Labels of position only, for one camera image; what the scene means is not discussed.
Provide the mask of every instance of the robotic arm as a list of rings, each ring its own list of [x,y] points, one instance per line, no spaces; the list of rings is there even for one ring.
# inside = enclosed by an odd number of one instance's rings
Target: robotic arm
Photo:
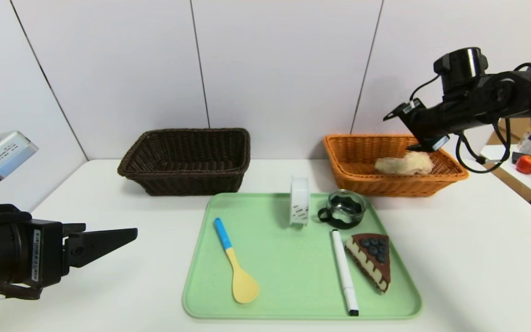
[[[0,181],[36,151],[18,131],[0,135]],[[85,229],[84,223],[36,220],[12,204],[0,204],[0,298],[38,300],[42,289],[61,281],[70,267],[83,267],[137,236],[136,228]]]
[[[442,102],[427,108],[411,95],[409,103],[400,104],[384,120],[398,116],[404,122],[419,141],[409,147],[413,151],[434,152],[449,140],[449,134],[456,134],[460,137],[459,157],[461,140],[469,148],[463,131],[482,125],[493,125],[502,139],[497,127],[500,118],[531,118],[531,63],[499,74],[485,74],[488,66],[487,58],[478,47],[444,55],[434,63],[436,78],[442,80]],[[522,67],[530,70],[519,71]],[[508,147],[509,139],[503,143]]]

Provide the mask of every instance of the white wall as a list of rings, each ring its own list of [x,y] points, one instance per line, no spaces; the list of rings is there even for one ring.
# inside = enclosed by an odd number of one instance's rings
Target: white wall
[[[385,0],[353,133],[408,132],[399,119],[382,118],[436,75],[436,59],[469,46],[480,47],[489,59],[487,73],[531,61],[531,2]],[[440,80],[415,96],[428,106],[439,103]],[[478,152],[492,132],[491,126],[483,126],[466,136]],[[446,149],[454,151],[457,138],[451,135]]]
[[[13,0],[90,159],[145,131],[208,127],[189,0]]]
[[[381,0],[192,0],[213,127],[253,158],[322,158],[348,134]]]
[[[32,210],[86,158],[53,98],[8,0],[0,0],[0,133],[40,151],[0,182],[0,203]]]
[[[243,126],[253,158],[317,158],[326,134],[407,132],[382,118],[441,55],[479,46],[489,72],[531,59],[525,0],[13,0],[90,158],[144,131]],[[417,95],[440,101],[440,82]],[[490,126],[467,133],[480,150]],[[453,151],[455,140],[447,145]]]

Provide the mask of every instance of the spoon handle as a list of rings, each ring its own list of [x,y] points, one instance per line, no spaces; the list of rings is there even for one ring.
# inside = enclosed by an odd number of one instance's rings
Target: spoon handle
[[[221,239],[221,244],[223,244],[225,251],[229,248],[232,248],[227,231],[225,230],[225,225],[223,225],[223,221],[220,218],[214,219],[214,227],[217,229],[218,237]]]

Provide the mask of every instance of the wicker basket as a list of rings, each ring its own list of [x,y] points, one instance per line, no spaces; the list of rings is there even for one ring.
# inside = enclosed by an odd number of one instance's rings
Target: wicker basket
[[[126,153],[118,174],[152,196],[234,193],[249,167],[242,128],[152,130]]]
[[[375,170],[378,158],[402,158],[415,143],[409,135],[329,135],[324,139],[337,186],[363,195],[426,197],[468,177],[468,171],[442,149],[430,154],[434,169],[426,176]]]

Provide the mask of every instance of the plastic tray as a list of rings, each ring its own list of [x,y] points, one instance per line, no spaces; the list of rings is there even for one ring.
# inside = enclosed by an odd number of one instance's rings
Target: plastic tray
[[[316,213],[328,194],[311,194],[310,220],[289,226],[289,194],[219,194],[206,209],[196,251],[183,292],[183,307],[198,319],[401,320],[415,317],[421,297],[390,243],[391,283],[381,294],[348,256],[360,306],[350,317],[335,265],[332,228]],[[342,239],[357,233],[386,234],[374,209],[362,223],[340,231]],[[241,266],[260,285],[249,304],[232,297],[232,269],[213,226],[223,219]]]

